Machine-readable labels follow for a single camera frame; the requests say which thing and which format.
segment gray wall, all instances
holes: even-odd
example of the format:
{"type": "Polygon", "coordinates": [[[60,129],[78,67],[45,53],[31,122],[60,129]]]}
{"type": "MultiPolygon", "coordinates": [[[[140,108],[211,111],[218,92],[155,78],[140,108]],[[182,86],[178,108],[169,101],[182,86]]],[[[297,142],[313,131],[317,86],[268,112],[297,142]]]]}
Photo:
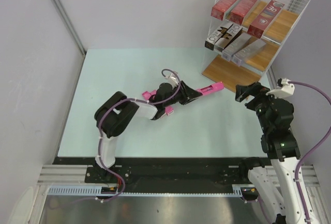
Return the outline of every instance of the gray wall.
{"type": "Polygon", "coordinates": [[[50,0],[0,0],[0,222],[55,153],[83,61],[50,0]]]}
{"type": "MultiPolygon", "coordinates": [[[[313,84],[331,96],[331,3],[311,0],[306,12],[283,49],[273,69],[277,77],[313,84]]],[[[295,88],[293,132],[302,154],[313,147],[331,124],[331,106],[312,89],[295,88]]],[[[331,206],[331,138],[308,160],[313,163],[328,206],[331,206]]]]}
{"type": "Polygon", "coordinates": [[[215,0],[62,0],[85,48],[203,47],[215,0]]]}

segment clear acrylic display rack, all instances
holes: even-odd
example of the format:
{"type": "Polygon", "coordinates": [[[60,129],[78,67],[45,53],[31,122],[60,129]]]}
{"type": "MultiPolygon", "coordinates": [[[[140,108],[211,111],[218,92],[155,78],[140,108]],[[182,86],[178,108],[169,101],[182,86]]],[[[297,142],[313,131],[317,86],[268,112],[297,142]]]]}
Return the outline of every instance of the clear acrylic display rack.
{"type": "MultiPolygon", "coordinates": [[[[250,23],[262,11],[271,0],[261,0],[247,20],[243,23],[246,32],[250,23]]],[[[226,88],[235,91],[235,86],[248,85],[258,81],[264,75],[280,49],[286,42],[288,36],[297,25],[310,0],[276,0],[284,3],[282,12],[268,31],[262,36],[267,43],[264,50],[238,67],[233,62],[224,60],[218,53],[205,49],[203,60],[203,75],[215,82],[222,81],[226,88]]],[[[210,35],[221,23],[220,20],[210,17],[210,35]]]]}

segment metal frame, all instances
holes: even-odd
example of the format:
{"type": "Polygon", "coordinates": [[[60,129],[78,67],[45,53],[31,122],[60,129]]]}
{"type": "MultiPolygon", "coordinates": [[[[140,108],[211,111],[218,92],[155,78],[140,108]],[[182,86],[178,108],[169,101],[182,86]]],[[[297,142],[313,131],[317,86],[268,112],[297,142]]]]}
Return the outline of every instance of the metal frame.
{"type": "Polygon", "coordinates": [[[81,39],[79,38],[75,28],[73,27],[73,24],[70,21],[68,14],[67,14],[65,8],[63,7],[61,1],[60,0],[51,0],[51,1],[54,4],[56,11],[59,13],[64,25],[66,26],[69,33],[73,37],[79,51],[81,52],[82,56],[85,58],[86,50],[84,49],[83,43],[82,43],[81,39]]]}
{"type": "MultiPolygon", "coordinates": [[[[84,182],[88,166],[45,165],[38,180],[38,193],[29,224],[39,224],[47,195],[53,196],[97,196],[104,184],[86,184],[84,182]]],[[[279,182],[272,166],[266,166],[268,179],[276,187],[279,182]]],[[[317,218],[322,224],[329,224],[330,214],[324,207],[325,199],[321,192],[313,166],[303,166],[303,177],[309,193],[309,199],[317,218]]],[[[241,188],[254,187],[251,184],[232,185],[233,193],[224,194],[172,194],[172,193],[124,193],[121,196],[136,197],[241,197],[241,188]]]]}
{"type": "MultiPolygon", "coordinates": [[[[117,158],[112,170],[125,180],[129,193],[233,193],[232,184],[247,182],[238,168],[242,159],[117,158]]],[[[115,187],[117,184],[117,178],[105,173],[94,158],[57,158],[56,161],[61,164],[43,167],[39,185],[82,186],[87,182],[115,187]]],[[[261,162],[270,164],[267,158],[261,162]]]]}

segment light blue table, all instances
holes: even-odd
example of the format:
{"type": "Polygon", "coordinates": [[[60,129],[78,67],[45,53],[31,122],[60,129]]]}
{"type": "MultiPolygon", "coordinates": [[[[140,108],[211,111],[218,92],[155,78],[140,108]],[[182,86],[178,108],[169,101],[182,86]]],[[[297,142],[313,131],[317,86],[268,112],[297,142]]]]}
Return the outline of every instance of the light blue table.
{"type": "MultiPolygon", "coordinates": [[[[203,48],[89,50],[83,65],[58,157],[94,157],[99,132],[96,110],[116,91],[142,99],[141,93],[165,82],[170,68],[192,88],[213,82],[201,75],[203,48]]],[[[266,77],[262,84],[269,86],[266,77]]],[[[262,131],[253,111],[224,89],[157,121],[134,117],[119,137],[117,157],[248,157],[262,152],[262,131]]]]}

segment pink object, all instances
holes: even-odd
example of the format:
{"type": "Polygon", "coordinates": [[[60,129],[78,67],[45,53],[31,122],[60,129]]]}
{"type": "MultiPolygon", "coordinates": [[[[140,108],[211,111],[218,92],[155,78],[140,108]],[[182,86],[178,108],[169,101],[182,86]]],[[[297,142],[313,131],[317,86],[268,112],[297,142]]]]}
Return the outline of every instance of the pink object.
{"type": "Polygon", "coordinates": [[[217,91],[221,91],[224,89],[224,85],[222,82],[214,83],[210,86],[204,87],[204,88],[199,88],[196,89],[196,91],[202,93],[203,96],[209,95],[211,93],[215,93],[217,91]]]}
{"type": "MultiPolygon", "coordinates": [[[[211,93],[221,91],[222,89],[224,89],[223,83],[218,82],[218,83],[214,83],[214,84],[212,84],[210,86],[207,86],[207,87],[204,87],[204,88],[196,89],[196,91],[202,93],[202,96],[206,96],[206,95],[209,95],[211,93]]],[[[150,97],[155,95],[155,94],[156,94],[156,90],[153,90],[152,92],[145,91],[142,95],[143,95],[144,99],[146,101],[148,101],[150,99],[150,97]]],[[[166,111],[165,114],[167,116],[169,116],[174,112],[174,109],[172,108],[172,106],[167,106],[165,108],[165,111],[166,111]]]]}
{"type": "Polygon", "coordinates": [[[232,8],[239,2],[240,0],[219,0],[212,9],[212,17],[215,17],[219,20],[223,20],[227,18],[227,15],[230,13],[232,8]]]}
{"type": "Polygon", "coordinates": [[[245,19],[252,13],[260,0],[241,0],[230,13],[230,21],[242,25],[245,19]]]}

